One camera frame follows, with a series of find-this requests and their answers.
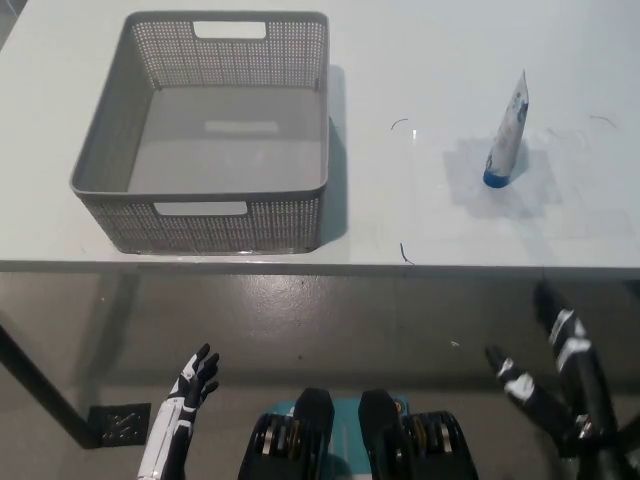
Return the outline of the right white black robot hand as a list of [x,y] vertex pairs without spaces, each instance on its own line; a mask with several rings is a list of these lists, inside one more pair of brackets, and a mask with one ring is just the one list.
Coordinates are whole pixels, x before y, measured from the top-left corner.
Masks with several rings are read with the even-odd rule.
[[544,430],[562,457],[593,455],[619,448],[618,423],[595,346],[576,310],[546,281],[532,303],[559,374],[562,400],[536,383],[499,347],[485,355],[509,400]]

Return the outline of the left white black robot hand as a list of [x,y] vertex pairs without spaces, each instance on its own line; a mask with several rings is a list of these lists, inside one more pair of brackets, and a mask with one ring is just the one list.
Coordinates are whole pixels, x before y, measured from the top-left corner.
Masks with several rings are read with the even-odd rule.
[[187,361],[151,428],[137,479],[185,479],[185,464],[197,413],[219,386],[219,354],[202,345]]

